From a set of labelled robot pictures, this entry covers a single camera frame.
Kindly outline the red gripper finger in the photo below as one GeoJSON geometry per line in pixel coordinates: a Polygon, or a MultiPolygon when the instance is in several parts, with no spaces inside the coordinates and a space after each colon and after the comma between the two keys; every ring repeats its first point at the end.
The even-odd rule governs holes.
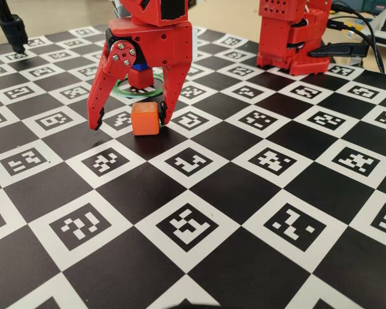
{"type": "Polygon", "coordinates": [[[136,61],[134,45],[125,40],[116,41],[112,47],[105,42],[91,91],[87,99],[89,127],[97,130],[102,124],[104,105],[117,80],[124,79],[136,61]]]}
{"type": "Polygon", "coordinates": [[[172,118],[190,65],[190,62],[185,62],[163,67],[163,99],[159,103],[159,117],[163,126],[172,118]]]}

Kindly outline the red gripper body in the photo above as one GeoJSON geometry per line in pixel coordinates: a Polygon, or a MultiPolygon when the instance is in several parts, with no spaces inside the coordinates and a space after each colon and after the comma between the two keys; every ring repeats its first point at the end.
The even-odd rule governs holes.
{"type": "Polygon", "coordinates": [[[129,13],[109,21],[104,68],[187,70],[193,58],[188,1],[120,1],[129,13]]]}

